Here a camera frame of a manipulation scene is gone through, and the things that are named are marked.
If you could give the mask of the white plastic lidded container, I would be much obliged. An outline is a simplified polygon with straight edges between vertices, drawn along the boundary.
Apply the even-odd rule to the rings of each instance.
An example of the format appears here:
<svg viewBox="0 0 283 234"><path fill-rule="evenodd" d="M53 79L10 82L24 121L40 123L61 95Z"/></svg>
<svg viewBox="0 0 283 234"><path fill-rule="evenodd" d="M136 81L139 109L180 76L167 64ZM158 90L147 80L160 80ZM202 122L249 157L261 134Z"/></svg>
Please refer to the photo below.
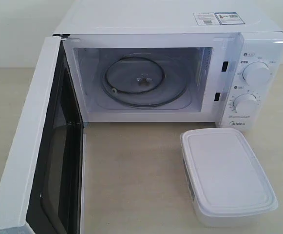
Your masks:
<svg viewBox="0 0 283 234"><path fill-rule="evenodd" d="M240 131L195 129L182 133L180 141L193 207L205 226L241 226L278 208L275 192Z"/></svg>

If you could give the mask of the white microwave door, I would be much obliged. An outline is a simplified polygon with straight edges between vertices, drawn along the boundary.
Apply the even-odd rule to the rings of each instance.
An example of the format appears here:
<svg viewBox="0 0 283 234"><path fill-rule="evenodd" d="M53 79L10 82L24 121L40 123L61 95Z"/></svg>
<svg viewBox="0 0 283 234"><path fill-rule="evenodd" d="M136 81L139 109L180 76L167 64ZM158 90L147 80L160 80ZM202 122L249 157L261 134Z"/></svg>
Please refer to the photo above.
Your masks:
<svg viewBox="0 0 283 234"><path fill-rule="evenodd" d="M0 180L0 234L84 233L86 108L70 35L43 43Z"/></svg>

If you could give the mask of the white Midea microwave oven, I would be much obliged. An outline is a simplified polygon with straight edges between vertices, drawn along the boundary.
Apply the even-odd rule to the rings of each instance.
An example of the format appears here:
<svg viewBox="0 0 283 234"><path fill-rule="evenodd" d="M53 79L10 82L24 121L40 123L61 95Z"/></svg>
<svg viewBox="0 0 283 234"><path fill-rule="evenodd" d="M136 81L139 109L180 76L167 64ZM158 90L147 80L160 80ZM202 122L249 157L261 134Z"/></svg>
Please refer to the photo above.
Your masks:
<svg viewBox="0 0 283 234"><path fill-rule="evenodd" d="M236 12L245 24L198 25L193 13ZM250 0L77 0L54 31L76 38L77 76L91 122L211 122L251 129L283 54L283 30ZM124 55L152 53L177 59L188 73L187 90L154 108L116 102L102 89L105 69ZM243 70L263 62L268 83L248 85ZM233 101L256 97L256 110L242 115Z"/></svg>

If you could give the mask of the glass turntable plate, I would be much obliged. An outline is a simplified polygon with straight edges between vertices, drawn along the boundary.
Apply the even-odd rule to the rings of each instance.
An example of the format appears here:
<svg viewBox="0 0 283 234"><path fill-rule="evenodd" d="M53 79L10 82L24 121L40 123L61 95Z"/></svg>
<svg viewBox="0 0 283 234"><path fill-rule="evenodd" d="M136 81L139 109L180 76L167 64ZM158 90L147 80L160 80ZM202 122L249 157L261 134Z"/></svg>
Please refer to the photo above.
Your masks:
<svg viewBox="0 0 283 234"><path fill-rule="evenodd" d="M179 60L166 55L124 55L101 74L103 91L133 108L154 108L178 99L188 88L188 73Z"/></svg>

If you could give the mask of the lower white timer knob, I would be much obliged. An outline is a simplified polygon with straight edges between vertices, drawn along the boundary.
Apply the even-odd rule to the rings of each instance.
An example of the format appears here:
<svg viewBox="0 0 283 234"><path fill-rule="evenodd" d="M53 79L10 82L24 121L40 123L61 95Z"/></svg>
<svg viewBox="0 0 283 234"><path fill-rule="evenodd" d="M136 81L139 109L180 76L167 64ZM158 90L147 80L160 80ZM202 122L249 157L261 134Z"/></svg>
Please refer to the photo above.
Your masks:
<svg viewBox="0 0 283 234"><path fill-rule="evenodd" d="M247 115L256 110L257 100L252 94L242 94L233 101L235 111L242 115Z"/></svg>

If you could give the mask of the upper white control knob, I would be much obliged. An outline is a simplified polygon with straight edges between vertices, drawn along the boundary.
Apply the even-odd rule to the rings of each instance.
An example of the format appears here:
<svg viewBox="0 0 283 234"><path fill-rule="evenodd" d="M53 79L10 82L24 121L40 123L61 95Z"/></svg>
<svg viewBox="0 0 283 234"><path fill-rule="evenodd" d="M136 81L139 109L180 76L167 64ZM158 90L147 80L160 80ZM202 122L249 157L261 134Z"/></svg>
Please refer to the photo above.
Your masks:
<svg viewBox="0 0 283 234"><path fill-rule="evenodd" d="M271 71L265 63L254 62L243 70L242 76L248 85L259 86L268 83L271 79Z"/></svg>

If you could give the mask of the warning label sticker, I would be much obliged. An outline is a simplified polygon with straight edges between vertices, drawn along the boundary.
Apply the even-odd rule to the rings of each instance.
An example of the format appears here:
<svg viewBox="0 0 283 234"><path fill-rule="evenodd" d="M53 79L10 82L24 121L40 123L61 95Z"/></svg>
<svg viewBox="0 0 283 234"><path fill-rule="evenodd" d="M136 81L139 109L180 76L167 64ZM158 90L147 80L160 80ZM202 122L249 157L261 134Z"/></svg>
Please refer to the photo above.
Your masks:
<svg viewBox="0 0 283 234"><path fill-rule="evenodd" d="M242 25L244 21L236 12L193 13L198 25Z"/></svg>

